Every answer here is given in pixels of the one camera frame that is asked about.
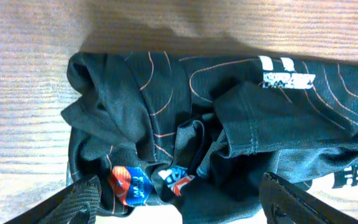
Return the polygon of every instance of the wood grain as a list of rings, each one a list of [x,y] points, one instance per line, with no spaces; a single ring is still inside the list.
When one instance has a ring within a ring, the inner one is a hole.
[[[60,111],[78,97],[65,71],[79,50],[358,63],[358,0],[0,0],[0,223],[64,186]],[[358,202],[340,205],[358,218]]]

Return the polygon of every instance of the graphic print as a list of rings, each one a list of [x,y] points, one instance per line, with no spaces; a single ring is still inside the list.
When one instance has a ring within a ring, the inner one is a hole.
[[[158,175],[176,196],[181,196],[180,189],[194,179],[193,175],[187,175],[187,168],[180,166],[161,170]]]
[[[124,205],[144,205],[152,191],[152,183],[140,167],[114,166],[110,186]]]

